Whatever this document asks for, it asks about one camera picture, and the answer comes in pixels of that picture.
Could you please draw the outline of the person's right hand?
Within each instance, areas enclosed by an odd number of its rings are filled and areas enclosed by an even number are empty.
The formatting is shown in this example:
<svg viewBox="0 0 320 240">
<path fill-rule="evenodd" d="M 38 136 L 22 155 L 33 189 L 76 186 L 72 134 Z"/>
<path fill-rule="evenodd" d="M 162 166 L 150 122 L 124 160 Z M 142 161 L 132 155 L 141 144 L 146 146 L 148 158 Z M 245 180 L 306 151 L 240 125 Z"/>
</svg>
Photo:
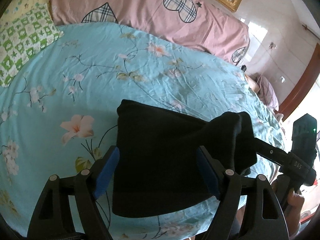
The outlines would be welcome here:
<svg viewBox="0 0 320 240">
<path fill-rule="evenodd" d="M 305 199 L 301 194 L 291 188 L 287 195 L 288 207 L 284 211 L 284 217 L 289 232 L 289 238 L 293 239 L 300 230 L 300 213 Z"/>
</svg>

